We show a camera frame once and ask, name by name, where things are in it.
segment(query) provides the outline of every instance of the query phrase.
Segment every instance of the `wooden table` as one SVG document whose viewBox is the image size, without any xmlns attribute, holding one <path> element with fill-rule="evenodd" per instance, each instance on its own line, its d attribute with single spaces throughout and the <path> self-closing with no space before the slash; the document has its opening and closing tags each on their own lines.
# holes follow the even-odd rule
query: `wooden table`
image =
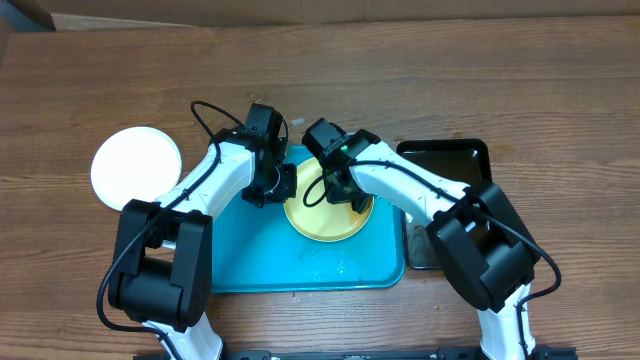
<svg viewBox="0 0 640 360">
<path fill-rule="evenodd" d="M 560 265 L 531 304 L 538 343 L 582 359 L 640 357 L 640 18 L 14 34 L 0 71 L 0 358 L 129 359 L 152 336 L 95 314 L 119 214 L 89 183 L 116 131 L 147 125 L 205 153 L 194 99 L 294 127 L 324 116 L 391 143 L 478 137 L 495 181 Z M 214 129 L 229 126 L 214 113 Z M 536 266 L 535 289 L 552 281 Z M 438 272 L 381 291 L 216 296 L 232 349 L 474 345 L 475 311 Z M 126 318 L 109 309 L 117 321 Z"/>
</svg>

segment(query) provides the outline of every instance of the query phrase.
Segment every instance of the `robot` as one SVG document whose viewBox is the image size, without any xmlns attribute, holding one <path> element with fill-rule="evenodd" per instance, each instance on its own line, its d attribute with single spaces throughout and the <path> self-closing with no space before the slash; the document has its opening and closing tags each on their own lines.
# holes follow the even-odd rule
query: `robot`
<svg viewBox="0 0 640 360">
<path fill-rule="evenodd" d="M 214 135 L 195 105 L 212 107 L 238 126 Z M 113 263 L 98 293 L 98 315 L 113 330 L 155 334 L 167 351 L 159 359 L 306 358 L 267 351 L 228 352 L 205 313 L 211 291 L 212 224 L 217 216 L 239 192 L 259 207 L 296 196 L 296 167 L 284 163 L 288 134 L 278 136 L 282 125 L 288 133 L 286 122 L 276 110 L 259 104 L 251 106 L 244 124 L 210 104 L 194 102 L 191 109 L 211 137 L 207 155 L 155 202 L 131 200 L 124 207 Z M 405 160 L 378 136 L 366 130 L 348 134 L 325 119 L 306 131 L 302 143 L 323 168 L 322 177 L 313 185 L 324 182 L 323 197 L 329 203 L 350 202 L 354 211 L 362 211 L 371 196 L 379 196 L 427 225 L 445 277 L 477 309 L 480 320 L 480 347 L 358 355 L 384 359 L 578 358 L 575 349 L 536 346 L 531 336 L 526 302 L 554 291 L 560 285 L 560 273 L 497 185 L 484 182 L 470 187 L 442 178 Z M 307 201 L 310 190 L 304 194 L 307 206 L 313 206 Z M 175 250 L 173 263 L 146 255 L 145 248 L 160 246 Z M 550 261 L 556 283 L 529 295 L 533 267 L 540 257 Z M 105 292 L 112 307 L 142 326 L 109 321 L 103 311 Z"/>
</svg>

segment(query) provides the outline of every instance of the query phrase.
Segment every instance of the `blue tray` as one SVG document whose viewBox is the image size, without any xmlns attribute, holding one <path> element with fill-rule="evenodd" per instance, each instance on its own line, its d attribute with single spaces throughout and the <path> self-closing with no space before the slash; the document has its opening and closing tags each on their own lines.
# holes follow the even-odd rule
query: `blue tray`
<svg viewBox="0 0 640 360">
<path fill-rule="evenodd" d="M 293 146 L 287 161 L 310 157 Z M 357 234 L 334 243 L 298 233 L 282 204 L 258 209 L 240 195 L 213 225 L 213 293 L 386 288 L 404 270 L 401 212 L 380 198 Z"/>
</svg>

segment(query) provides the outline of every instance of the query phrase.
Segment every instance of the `brown wood surface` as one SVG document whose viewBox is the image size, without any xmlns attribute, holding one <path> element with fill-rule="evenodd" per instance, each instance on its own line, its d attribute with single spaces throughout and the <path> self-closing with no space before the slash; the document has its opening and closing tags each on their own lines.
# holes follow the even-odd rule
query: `brown wood surface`
<svg viewBox="0 0 640 360">
<path fill-rule="evenodd" d="M 194 99 L 260 100 L 294 127 L 324 116 L 395 143 L 478 137 L 495 181 L 564 282 L 531 304 L 538 343 L 640 358 L 640 18 L 14 34 L 0 70 L 0 358 L 127 359 L 149 335 L 98 321 L 118 213 L 89 183 L 116 131 L 148 125 L 184 169 L 206 134 Z M 229 123 L 204 113 L 217 129 Z M 552 274 L 536 266 L 535 289 Z M 125 317 L 109 310 L 118 321 Z M 380 291 L 212 297 L 232 349 L 473 345 L 475 312 L 438 272 Z"/>
</svg>

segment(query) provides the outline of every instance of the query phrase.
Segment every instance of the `pale yellow plate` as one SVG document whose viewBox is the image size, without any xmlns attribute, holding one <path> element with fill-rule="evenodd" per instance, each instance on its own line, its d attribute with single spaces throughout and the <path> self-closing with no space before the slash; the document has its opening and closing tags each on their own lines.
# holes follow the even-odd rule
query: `pale yellow plate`
<svg viewBox="0 0 640 360">
<path fill-rule="evenodd" d="M 311 158 L 298 166 L 296 197 L 284 203 L 284 212 L 291 225 L 310 239 L 325 242 L 344 240 L 357 233 L 367 223 L 373 209 L 373 199 L 362 214 L 351 210 L 351 203 L 332 205 L 326 199 L 308 208 L 302 203 L 302 197 L 311 182 L 320 175 L 322 175 L 322 168 L 316 158 Z M 307 201 L 313 203 L 323 193 L 324 184 L 321 181 L 311 190 Z"/>
</svg>

